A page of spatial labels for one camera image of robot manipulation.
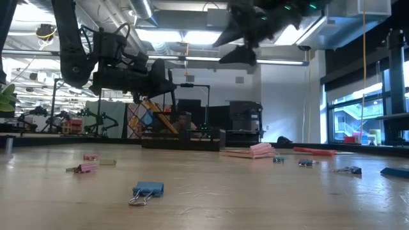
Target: fluorescent light fixture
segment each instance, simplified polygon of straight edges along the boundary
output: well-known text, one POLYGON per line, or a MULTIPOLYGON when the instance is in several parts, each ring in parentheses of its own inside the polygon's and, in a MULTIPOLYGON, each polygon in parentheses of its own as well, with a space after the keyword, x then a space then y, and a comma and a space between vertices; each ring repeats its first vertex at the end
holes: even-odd
POLYGON ((36 33, 30 32, 8 32, 8 36, 34 36, 36 33))
POLYGON ((180 33, 177 31, 136 29, 136 33, 142 41, 151 43, 181 41, 180 33))
POLYGON ((311 27, 303 36, 301 36, 301 38, 298 39, 296 44, 300 45, 303 41, 305 41, 305 39, 307 39, 310 35, 312 35, 312 33, 315 32, 315 30, 317 30, 322 25, 322 23, 324 23, 326 21, 327 21, 327 17, 324 16, 317 23, 315 23, 315 25, 313 25, 313 27, 311 27))
POLYGON ((293 45, 305 32, 305 29, 295 29, 293 25, 287 26, 287 28, 281 33, 274 45, 293 45))
POLYGON ((189 31, 183 38, 184 42, 196 45, 210 45, 217 41, 221 32, 189 31))
POLYGON ((37 50, 3 50, 2 54, 20 54, 20 55, 38 55, 38 56, 53 56, 49 51, 37 51, 37 50))
POLYGON ((219 57, 186 57, 186 61, 219 61, 219 57))
POLYGON ((258 64, 269 65, 304 65, 303 61, 257 60, 258 64))
POLYGON ((163 59, 163 60, 168 60, 168 61, 179 60, 179 57, 178 57, 178 56, 149 55, 148 58, 149 58, 150 60, 156 60, 156 59, 163 59))
MULTIPOLYGON (((18 95, 18 98, 41 98, 41 99, 48 99, 52 100, 52 96, 49 95, 18 95)), ((65 100, 65 99, 77 99, 78 101, 90 101, 96 102, 98 101, 97 97, 89 97, 89 96, 56 96, 56 100, 65 100)), ((133 98, 101 98, 101 100, 112 100, 118 102, 133 102, 133 98)))

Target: ceiling light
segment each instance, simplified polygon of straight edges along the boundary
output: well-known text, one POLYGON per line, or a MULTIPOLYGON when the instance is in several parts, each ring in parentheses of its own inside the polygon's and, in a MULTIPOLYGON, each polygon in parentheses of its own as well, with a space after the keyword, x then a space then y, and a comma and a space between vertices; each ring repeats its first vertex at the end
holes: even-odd
POLYGON ((274 45, 293 45, 304 34, 305 30, 300 28, 295 29, 293 25, 287 26, 287 28, 281 33, 274 45))
POLYGON ((303 61, 281 61, 281 60, 257 60, 258 64, 269 64, 269 65, 306 65, 303 61))
POLYGON ((219 61, 219 57, 186 57, 186 61, 219 61))
POLYGON ((24 22, 49 22, 55 24, 55 17, 47 13, 32 3, 19 4, 13 16, 13 20, 24 21, 24 22))
POLYGON ((213 31, 189 31, 183 41, 196 45, 210 45, 217 41, 220 32, 213 31))
POLYGON ((2 54, 20 54, 20 55, 39 55, 39 56, 53 56, 50 51, 36 51, 36 50, 10 50, 5 49, 2 54))
POLYGON ((156 60, 156 59, 163 59, 163 60, 179 60, 178 56, 159 56, 159 55, 149 55, 148 58, 150 60, 156 60))
POLYGON ((310 35, 312 35, 312 33, 315 32, 315 30, 317 30, 322 25, 322 23, 326 21, 327 21, 327 17, 322 17, 322 19, 320 19, 317 23, 315 23, 313 27, 311 27, 303 36, 301 36, 300 39, 298 39, 296 44, 300 45, 303 41, 305 41, 305 39, 307 39, 310 35))
POLYGON ((142 41, 151 43, 181 41, 180 33, 177 31, 136 29, 136 33, 142 41))

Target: red object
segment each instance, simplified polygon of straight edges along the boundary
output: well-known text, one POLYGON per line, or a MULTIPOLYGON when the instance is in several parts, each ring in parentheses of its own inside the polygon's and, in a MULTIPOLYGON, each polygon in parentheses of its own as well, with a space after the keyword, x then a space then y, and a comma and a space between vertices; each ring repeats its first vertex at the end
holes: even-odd
POLYGON ((313 155, 316 156, 334 156, 337 153, 336 150, 310 149, 301 147, 294 147, 293 150, 302 153, 312 153, 313 155))
POLYGON ((355 144, 355 137, 344 137, 345 144, 355 144))

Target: wooden tabletop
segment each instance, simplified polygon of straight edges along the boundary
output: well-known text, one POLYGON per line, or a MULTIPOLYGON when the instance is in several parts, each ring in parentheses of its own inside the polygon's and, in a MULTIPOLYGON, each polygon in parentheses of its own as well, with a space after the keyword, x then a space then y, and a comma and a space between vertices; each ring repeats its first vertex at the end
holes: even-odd
POLYGON ((371 155, 250 160, 215 152, 76 144, 0 155, 0 229, 409 229, 409 180, 384 177, 409 160, 371 155), (65 172, 85 153, 115 158, 87 174, 65 172), (332 173, 361 167, 362 176, 332 173), (165 194, 129 207, 138 181, 165 194))

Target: purple binder clip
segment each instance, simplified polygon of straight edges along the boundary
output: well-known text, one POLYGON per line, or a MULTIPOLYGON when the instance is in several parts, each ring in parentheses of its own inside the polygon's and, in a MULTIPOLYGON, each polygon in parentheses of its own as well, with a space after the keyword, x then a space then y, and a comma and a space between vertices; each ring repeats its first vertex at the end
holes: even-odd
POLYGON ((162 182, 140 181, 132 189, 134 198, 128 201, 130 206, 145 206, 152 197, 161 197, 164 194, 162 182), (139 196, 144 196, 143 202, 137 202, 139 196))

